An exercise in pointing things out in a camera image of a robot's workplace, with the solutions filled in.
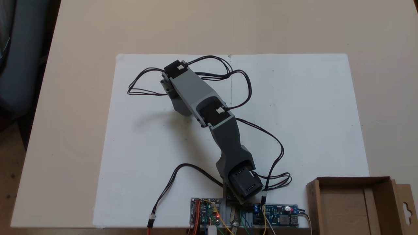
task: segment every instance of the microcontroller board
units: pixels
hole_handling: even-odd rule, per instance
[[[265,204],[265,217],[271,226],[297,227],[298,213],[297,205]],[[263,207],[260,204],[253,204],[252,223],[264,225]]]
[[[194,224],[196,218],[199,218],[199,224],[213,225],[219,224],[219,214],[214,210],[212,203],[205,202],[205,200],[211,201],[216,206],[216,211],[221,212],[221,198],[194,198],[190,200],[190,224]]]

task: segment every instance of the floor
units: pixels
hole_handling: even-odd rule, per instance
[[[23,163],[25,148],[17,124],[12,124],[0,132],[0,234],[1,235],[142,235],[144,229],[58,229],[58,228],[10,228],[12,212]],[[153,229],[153,235],[185,235],[185,229]],[[239,230],[238,235],[245,234]],[[254,231],[263,234],[263,230]],[[309,230],[287,229],[280,231],[281,235],[309,234]]]

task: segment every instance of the beige tabletop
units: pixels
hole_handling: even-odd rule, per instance
[[[413,0],[62,0],[12,226],[92,227],[120,53],[347,53],[370,174],[418,200]]]

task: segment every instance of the robotic arm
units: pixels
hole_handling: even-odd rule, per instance
[[[185,61],[174,61],[164,68],[160,81],[173,103],[174,110],[184,116],[193,114],[201,127],[209,127],[221,158],[216,167],[224,183],[243,204],[263,188],[255,170],[251,153],[241,145],[237,121],[226,103]]]

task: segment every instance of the cardboard box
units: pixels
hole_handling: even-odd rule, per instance
[[[409,184],[390,177],[318,177],[306,185],[314,235],[416,235]],[[412,213],[408,225],[403,203]]]

